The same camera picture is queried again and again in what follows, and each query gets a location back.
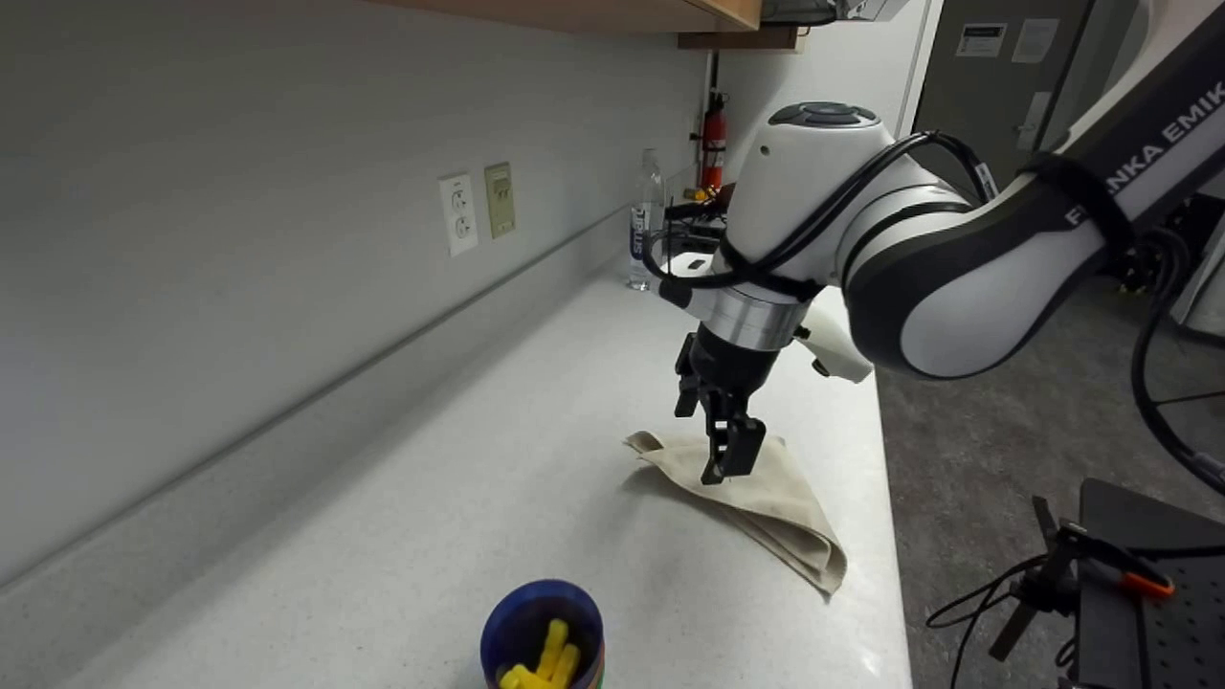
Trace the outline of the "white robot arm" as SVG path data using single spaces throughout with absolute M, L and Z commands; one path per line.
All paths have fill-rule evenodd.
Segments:
M 836 289 L 858 354 L 924 381 L 1014 358 L 1087 275 L 1137 261 L 1173 307 L 1193 275 L 1192 208 L 1221 176 L 1225 0 L 1146 0 L 1132 64 L 1007 183 L 954 190 L 852 104 L 790 104 L 754 138 L 716 270 L 661 275 L 695 319 L 676 354 L 676 410 L 707 432 L 704 475 L 757 465 L 752 396 Z

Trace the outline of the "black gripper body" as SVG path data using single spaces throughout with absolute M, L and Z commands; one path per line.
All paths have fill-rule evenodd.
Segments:
M 676 419 L 704 410 L 707 419 L 734 419 L 752 396 L 771 381 L 775 354 L 726 346 L 713 331 L 695 324 L 674 359 L 676 374 Z

